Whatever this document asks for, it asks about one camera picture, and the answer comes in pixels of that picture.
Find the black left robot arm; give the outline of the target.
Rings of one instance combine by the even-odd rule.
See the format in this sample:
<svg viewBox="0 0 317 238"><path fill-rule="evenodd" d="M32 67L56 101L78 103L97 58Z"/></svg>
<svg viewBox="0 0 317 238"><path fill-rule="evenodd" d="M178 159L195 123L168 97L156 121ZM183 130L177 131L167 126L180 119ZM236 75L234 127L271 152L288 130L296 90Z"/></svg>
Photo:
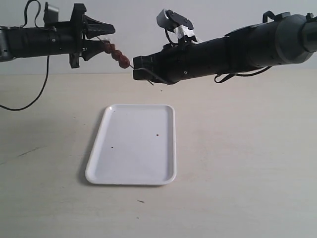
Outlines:
<svg viewBox="0 0 317 238"><path fill-rule="evenodd" d="M0 28L0 60L69 55L71 68L79 67L79 59L88 61L103 52L101 41L93 38L115 33L111 24L88 17L82 3L73 6L69 21L59 21L58 9L46 3L44 26Z"/></svg>

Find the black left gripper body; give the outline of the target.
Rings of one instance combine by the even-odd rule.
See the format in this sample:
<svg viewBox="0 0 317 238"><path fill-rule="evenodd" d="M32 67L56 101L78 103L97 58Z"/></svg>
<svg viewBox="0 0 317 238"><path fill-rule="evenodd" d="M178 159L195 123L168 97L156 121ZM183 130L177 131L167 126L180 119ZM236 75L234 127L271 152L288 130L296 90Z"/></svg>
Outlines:
<svg viewBox="0 0 317 238"><path fill-rule="evenodd" d="M83 17L86 12L83 3L75 3L70 18L71 29L73 31L75 51L69 54L69 63L71 68L79 68L79 59L83 52Z"/></svg>

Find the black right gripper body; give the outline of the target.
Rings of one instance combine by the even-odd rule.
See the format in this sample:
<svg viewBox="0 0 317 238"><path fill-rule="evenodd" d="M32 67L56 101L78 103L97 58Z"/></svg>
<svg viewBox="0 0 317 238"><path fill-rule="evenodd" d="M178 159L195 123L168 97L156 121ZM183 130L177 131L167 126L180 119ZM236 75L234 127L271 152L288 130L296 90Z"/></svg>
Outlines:
<svg viewBox="0 0 317 238"><path fill-rule="evenodd" d="M206 74L205 42L177 47L165 45L160 52L153 55L157 55L158 69L152 72L171 84Z"/></svg>

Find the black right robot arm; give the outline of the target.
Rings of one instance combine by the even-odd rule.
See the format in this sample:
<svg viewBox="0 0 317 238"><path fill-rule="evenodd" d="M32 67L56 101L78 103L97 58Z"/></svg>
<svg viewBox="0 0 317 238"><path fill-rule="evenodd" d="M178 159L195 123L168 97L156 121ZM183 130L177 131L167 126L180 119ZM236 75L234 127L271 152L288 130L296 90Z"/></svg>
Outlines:
<svg viewBox="0 0 317 238"><path fill-rule="evenodd" d="M133 59L133 78L173 85L213 75L216 83L250 77L278 65L300 64L317 50L317 18L312 14L274 14L260 24L234 30L224 37L196 43L183 35L160 52Z"/></svg>

